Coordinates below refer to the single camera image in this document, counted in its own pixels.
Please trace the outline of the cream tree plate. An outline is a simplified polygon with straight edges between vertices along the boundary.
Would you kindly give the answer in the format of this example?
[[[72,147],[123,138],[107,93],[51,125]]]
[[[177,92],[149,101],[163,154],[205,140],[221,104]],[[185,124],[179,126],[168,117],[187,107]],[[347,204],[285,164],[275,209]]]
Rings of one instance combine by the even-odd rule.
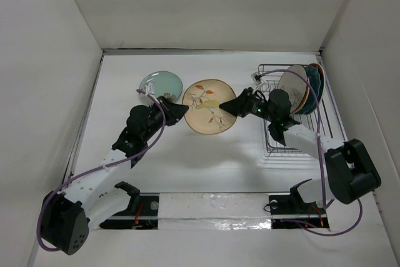
[[[307,86],[307,84],[301,78],[293,74],[292,71],[300,75],[303,79],[307,78],[304,66],[295,64],[289,67],[279,80],[277,88],[285,90],[285,92],[288,93],[289,101],[291,102],[290,113],[294,113],[296,108],[300,105]]]

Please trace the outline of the dark teal scalloped plate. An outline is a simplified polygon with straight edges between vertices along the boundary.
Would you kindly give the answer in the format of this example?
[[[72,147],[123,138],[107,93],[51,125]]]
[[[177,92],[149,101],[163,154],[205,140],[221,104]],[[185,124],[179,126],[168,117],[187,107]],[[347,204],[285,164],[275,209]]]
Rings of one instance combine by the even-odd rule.
[[[318,99],[315,99],[314,95],[318,97],[322,89],[322,79],[318,67],[310,64],[306,66],[305,69],[313,92],[309,92],[309,96],[307,97],[304,106],[296,113],[300,115],[311,114],[316,109]]]

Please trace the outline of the woven bamboo plate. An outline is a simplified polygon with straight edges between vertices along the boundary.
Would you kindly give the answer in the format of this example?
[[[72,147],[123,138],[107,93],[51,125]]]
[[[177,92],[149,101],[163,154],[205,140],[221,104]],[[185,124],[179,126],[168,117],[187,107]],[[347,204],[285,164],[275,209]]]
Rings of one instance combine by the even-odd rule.
[[[305,67],[305,70],[306,70],[306,75],[307,75],[306,80],[307,80],[308,85],[306,86],[305,95],[304,95],[304,97],[303,97],[303,99],[302,99],[300,105],[299,105],[299,106],[296,108],[296,110],[294,111],[294,114],[300,114],[301,110],[304,109],[304,107],[306,106],[306,102],[307,102],[308,97],[309,97],[309,94],[310,94],[310,87],[309,87],[309,85],[310,85],[311,66],[310,66],[310,65],[306,66],[306,67]]]

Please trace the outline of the light green flower plate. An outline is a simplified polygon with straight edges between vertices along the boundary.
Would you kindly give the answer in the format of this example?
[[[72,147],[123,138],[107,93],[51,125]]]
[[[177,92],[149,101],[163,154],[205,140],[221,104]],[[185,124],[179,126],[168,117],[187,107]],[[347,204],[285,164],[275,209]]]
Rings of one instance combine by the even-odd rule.
[[[175,102],[179,99],[183,91],[183,82],[181,78],[169,71],[156,71],[155,73],[147,75],[141,81],[139,89],[144,91],[144,85],[150,81],[154,83],[155,94],[153,94],[153,96],[155,98],[163,96],[168,101]]]

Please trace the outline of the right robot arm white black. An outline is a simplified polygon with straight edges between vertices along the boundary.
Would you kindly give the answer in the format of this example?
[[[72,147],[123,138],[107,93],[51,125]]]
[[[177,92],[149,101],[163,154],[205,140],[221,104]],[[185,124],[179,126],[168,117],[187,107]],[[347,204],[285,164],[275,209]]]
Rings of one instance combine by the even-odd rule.
[[[269,121],[268,131],[276,142],[315,158],[320,177],[306,179],[290,190],[290,208],[302,213],[316,203],[337,200],[350,204],[381,185],[381,177],[365,147],[358,139],[341,141],[311,131],[290,115],[287,92],[275,89],[268,99],[258,98],[251,88],[235,99],[220,104],[220,109],[235,117],[255,115]]]

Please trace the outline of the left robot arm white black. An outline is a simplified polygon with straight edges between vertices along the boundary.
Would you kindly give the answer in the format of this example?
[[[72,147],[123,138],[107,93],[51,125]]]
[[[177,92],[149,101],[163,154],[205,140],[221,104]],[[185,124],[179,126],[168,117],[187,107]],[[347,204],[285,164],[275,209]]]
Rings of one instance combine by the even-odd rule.
[[[36,238],[43,250],[76,253],[94,223],[89,210],[113,188],[127,192],[117,201],[124,214],[139,209],[138,189],[123,179],[158,142],[165,127],[178,123],[189,109],[163,96],[150,99],[151,106],[140,104],[130,110],[126,126],[100,166],[70,178],[44,197],[36,225]]]

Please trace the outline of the beige bird plate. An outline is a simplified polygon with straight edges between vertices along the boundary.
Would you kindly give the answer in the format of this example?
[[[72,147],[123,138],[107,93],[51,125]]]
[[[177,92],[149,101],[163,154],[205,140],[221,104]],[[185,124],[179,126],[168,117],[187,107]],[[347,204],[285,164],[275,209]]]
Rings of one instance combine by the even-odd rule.
[[[187,125],[195,132],[214,135],[227,131],[236,117],[219,108],[219,105],[236,98],[228,83],[219,79],[203,79],[190,85],[182,97],[189,106],[184,115]]]

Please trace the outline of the red teal flower plate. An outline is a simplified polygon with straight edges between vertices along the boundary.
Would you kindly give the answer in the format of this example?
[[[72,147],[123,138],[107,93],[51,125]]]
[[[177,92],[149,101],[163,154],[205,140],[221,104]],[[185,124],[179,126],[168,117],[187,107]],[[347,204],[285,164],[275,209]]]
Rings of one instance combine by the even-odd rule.
[[[319,78],[320,78],[321,85],[320,85],[320,88],[319,88],[319,92],[317,94],[317,100],[320,103],[322,98],[323,98],[324,92],[325,92],[326,75],[325,75],[323,67],[320,64],[311,63],[311,66],[315,67],[317,69],[318,73],[319,73]]]

